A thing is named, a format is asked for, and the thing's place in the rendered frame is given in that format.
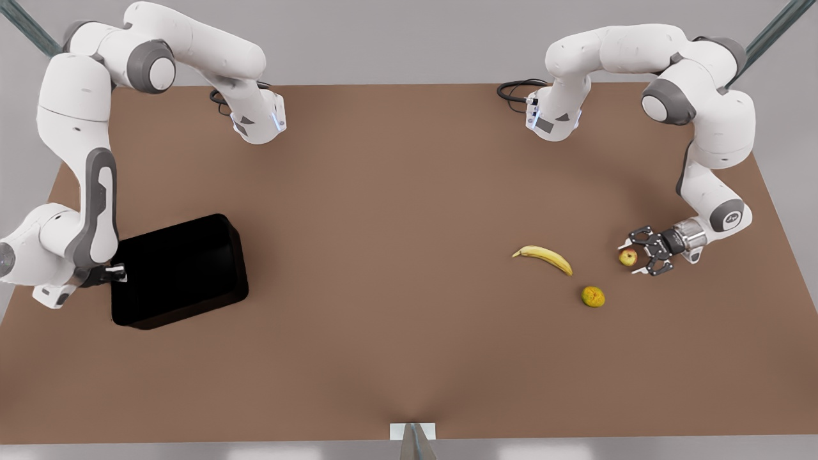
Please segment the black storage box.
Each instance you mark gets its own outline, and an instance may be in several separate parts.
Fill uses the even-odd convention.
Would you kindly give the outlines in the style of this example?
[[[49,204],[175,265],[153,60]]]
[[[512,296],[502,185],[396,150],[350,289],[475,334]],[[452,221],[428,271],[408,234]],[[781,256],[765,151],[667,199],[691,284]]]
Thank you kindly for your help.
[[[234,305],[249,294],[242,241],[221,213],[121,240],[111,319],[143,331]]]

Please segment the yellow banana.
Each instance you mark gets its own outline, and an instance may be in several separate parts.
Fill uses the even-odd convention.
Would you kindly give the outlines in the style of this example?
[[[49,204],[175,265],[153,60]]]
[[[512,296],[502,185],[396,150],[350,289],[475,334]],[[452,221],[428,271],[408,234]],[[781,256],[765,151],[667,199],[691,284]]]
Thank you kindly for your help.
[[[544,262],[547,262],[548,264],[560,269],[560,271],[565,273],[567,276],[573,276],[573,268],[569,264],[569,261],[561,256],[561,254],[558,254],[550,249],[537,247],[537,245],[526,245],[526,247],[522,247],[512,254],[513,258],[518,256],[543,260]]]

